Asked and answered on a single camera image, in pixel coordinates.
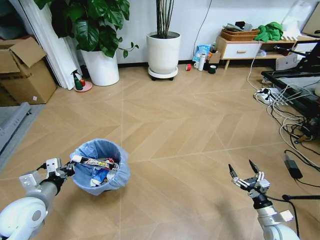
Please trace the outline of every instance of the woven basket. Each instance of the woven basket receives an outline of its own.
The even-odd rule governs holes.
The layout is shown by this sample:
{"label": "woven basket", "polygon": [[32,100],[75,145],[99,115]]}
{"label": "woven basket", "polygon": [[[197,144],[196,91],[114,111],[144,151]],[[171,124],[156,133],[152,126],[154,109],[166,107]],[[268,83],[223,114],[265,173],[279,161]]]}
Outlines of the woven basket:
{"label": "woven basket", "polygon": [[259,29],[257,30],[252,30],[252,31],[228,31],[225,29],[222,29],[223,32],[232,35],[232,36],[253,36],[253,35],[258,35],[258,33],[260,32]]}
{"label": "woven basket", "polygon": [[228,41],[252,41],[258,34],[255,35],[230,35],[224,30],[221,31],[221,37]]}

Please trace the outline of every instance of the white plant pot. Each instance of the white plant pot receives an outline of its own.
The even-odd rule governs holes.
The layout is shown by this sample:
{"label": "white plant pot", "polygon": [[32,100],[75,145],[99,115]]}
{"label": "white plant pot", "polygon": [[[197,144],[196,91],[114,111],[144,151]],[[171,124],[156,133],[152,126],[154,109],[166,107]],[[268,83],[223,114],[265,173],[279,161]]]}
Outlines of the white plant pot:
{"label": "white plant pot", "polygon": [[146,36],[148,64],[152,72],[168,75],[177,69],[181,36],[179,33],[169,31],[168,35],[174,38],[152,37],[156,34],[157,32],[151,32]]}
{"label": "white plant pot", "polygon": [[102,51],[81,50],[86,68],[94,85],[109,86],[119,81],[117,56],[106,56]]}

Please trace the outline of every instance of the cardboard box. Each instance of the cardboard box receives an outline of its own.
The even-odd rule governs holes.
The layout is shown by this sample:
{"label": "cardboard box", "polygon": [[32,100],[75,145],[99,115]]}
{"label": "cardboard box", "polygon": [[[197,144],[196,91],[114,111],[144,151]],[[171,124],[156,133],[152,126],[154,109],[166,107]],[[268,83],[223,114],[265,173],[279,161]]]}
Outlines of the cardboard box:
{"label": "cardboard box", "polygon": [[220,62],[220,58],[221,58],[220,52],[212,53],[212,56],[209,60],[209,64],[218,64]]}
{"label": "cardboard box", "polygon": [[4,87],[0,87],[0,107],[18,106],[17,101],[8,93]]}
{"label": "cardboard box", "polygon": [[45,104],[55,92],[57,86],[42,60],[45,55],[32,37],[0,41],[0,87],[16,103]]}

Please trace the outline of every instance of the green cloth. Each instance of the green cloth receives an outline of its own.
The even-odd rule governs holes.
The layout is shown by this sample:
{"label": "green cloth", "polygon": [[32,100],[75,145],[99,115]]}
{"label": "green cloth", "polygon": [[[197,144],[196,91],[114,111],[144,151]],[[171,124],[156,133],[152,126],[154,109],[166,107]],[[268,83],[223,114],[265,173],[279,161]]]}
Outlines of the green cloth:
{"label": "green cloth", "polygon": [[268,42],[268,40],[279,41],[281,39],[282,34],[284,33],[282,30],[282,26],[275,21],[270,22],[265,26],[260,25],[258,29],[260,30],[260,32],[254,39],[256,41],[259,41],[259,40],[264,42]]}

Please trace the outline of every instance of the white bottle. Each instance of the white bottle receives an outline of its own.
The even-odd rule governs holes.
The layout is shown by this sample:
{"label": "white bottle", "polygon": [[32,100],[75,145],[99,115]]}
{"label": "white bottle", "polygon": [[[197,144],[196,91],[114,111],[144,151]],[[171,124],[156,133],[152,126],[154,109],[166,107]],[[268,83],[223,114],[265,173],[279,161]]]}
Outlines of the white bottle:
{"label": "white bottle", "polygon": [[199,60],[199,67],[198,67],[199,71],[202,71],[204,69],[205,60],[206,60],[206,54],[201,53],[200,60]]}

